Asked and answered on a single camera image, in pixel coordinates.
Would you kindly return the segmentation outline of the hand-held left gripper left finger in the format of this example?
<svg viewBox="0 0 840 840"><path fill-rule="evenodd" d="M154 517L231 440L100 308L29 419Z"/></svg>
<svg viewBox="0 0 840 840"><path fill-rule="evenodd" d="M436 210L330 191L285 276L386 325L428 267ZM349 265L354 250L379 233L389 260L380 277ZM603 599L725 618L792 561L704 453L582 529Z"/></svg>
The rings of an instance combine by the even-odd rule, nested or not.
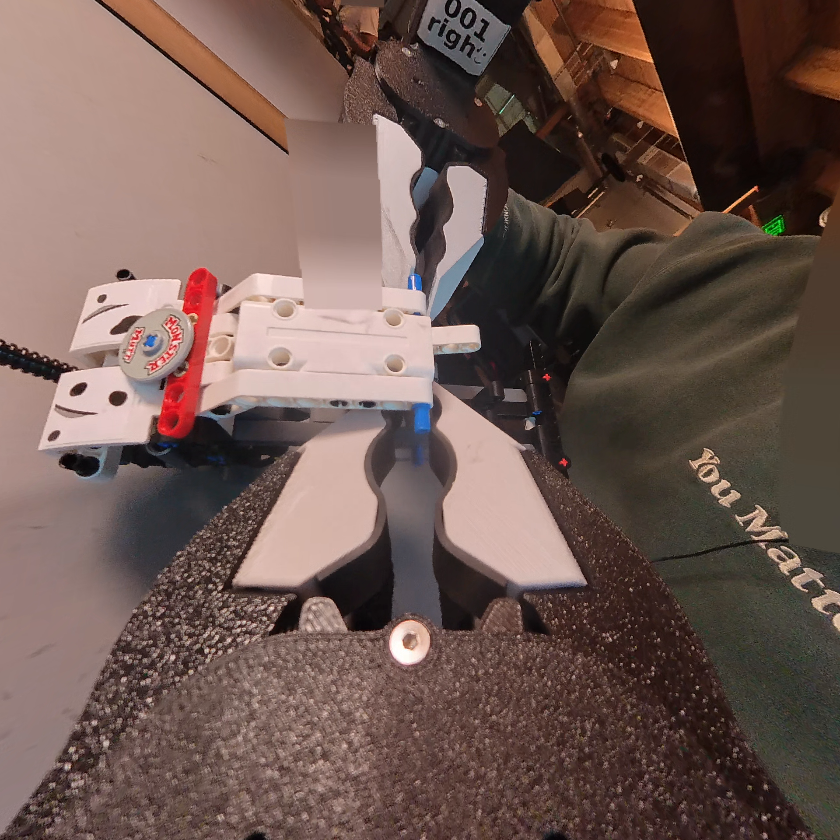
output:
<svg viewBox="0 0 840 840"><path fill-rule="evenodd" d="M385 420L337 420L308 441L233 587L379 591L392 577L381 484L393 465Z"/></svg>

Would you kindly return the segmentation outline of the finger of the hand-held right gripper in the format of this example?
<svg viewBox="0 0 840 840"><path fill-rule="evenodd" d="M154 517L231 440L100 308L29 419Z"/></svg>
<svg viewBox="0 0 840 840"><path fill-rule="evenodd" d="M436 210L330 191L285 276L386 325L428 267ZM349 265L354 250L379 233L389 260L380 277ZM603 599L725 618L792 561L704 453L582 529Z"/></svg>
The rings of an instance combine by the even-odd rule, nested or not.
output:
<svg viewBox="0 0 840 840"><path fill-rule="evenodd" d="M382 285L405 290L417 260L412 187L422 169L422 152L398 123L375 114L373 125L381 196Z"/></svg>
<svg viewBox="0 0 840 840"><path fill-rule="evenodd" d="M454 294L484 242L487 180L464 164L447 164L420 208L416 270L435 319Z"/></svg>

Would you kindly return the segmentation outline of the grey desk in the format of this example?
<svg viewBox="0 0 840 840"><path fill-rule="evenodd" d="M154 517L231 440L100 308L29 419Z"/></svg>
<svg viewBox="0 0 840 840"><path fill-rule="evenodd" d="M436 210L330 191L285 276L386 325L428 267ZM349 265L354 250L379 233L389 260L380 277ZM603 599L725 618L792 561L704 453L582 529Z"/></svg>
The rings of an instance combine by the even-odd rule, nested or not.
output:
<svg viewBox="0 0 840 840"><path fill-rule="evenodd" d="M2 2L2 338L70 360L120 269L293 274L287 156L97 2ZM37 450L53 383L2 367L2 827L156 575L256 477L80 479Z"/></svg>

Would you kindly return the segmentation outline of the person's right forearm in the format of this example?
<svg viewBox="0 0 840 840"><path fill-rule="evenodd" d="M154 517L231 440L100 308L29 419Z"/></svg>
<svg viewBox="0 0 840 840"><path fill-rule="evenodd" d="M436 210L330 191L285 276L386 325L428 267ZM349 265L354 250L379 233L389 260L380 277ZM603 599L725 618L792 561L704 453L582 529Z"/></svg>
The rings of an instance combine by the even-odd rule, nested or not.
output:
<svg viewBox="0 0 840 840"><path fill-rule="evenodd" d="M580 322L598 330L676 238L644 228L599 233L510 190L466 280L471 290L559 343Z"/></svg>

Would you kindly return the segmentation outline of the person in green sweatshirt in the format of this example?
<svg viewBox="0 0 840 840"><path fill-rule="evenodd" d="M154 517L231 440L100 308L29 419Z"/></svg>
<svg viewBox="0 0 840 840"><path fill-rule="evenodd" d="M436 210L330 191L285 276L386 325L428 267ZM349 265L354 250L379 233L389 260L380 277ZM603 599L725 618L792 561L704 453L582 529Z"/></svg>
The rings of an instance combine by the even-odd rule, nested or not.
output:
<svg viewBox="0 0 840 840"><path fill-rule="evenodd" d="M838 838L838 555L782 526L782 376L817 236L698 216L606 318L563 409L571 476L657 565L748 740Z"/></svg>

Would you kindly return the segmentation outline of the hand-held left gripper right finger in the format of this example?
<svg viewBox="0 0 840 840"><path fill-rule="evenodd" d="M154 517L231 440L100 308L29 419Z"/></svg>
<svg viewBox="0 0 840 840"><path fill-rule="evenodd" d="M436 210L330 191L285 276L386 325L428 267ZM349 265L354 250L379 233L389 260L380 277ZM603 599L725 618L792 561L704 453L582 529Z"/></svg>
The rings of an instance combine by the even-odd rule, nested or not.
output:
<svg viewBox="0 0 840 840"><path fill-rule="evenodd" d="M434 572L454 601L518 598L587 581L513 438L442 387L433 467Z"/></svg>

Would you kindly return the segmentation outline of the wood edged table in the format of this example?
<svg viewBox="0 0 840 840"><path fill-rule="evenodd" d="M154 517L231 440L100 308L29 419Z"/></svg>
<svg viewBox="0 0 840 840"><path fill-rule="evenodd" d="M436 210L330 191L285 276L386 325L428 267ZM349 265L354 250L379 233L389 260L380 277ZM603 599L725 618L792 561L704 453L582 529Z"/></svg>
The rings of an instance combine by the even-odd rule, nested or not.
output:
<svg viewBox="0 0 840 840"><path fill-rule="evenodd" d="M286 118L339 119L348 74L302 2L101 4L283 149Z"/></svg>

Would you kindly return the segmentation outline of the white spotted brick truck model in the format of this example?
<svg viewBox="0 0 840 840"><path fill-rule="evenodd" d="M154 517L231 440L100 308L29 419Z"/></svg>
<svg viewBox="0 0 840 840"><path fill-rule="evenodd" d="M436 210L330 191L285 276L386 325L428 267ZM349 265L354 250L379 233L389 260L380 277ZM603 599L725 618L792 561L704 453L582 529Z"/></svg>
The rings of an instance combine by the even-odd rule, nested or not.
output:
<svg viewBox="0 0 840 840"><path fill-rule="evenodd" d="M298 277L227 290L206 269L185 285L123 270L87 294L70 347L81 368L6 341L2 365L57 384L38 447L81 478L260 466L345 410L406 416L424 445L437 326L417 275L377 309L328 310Z"/></svg>

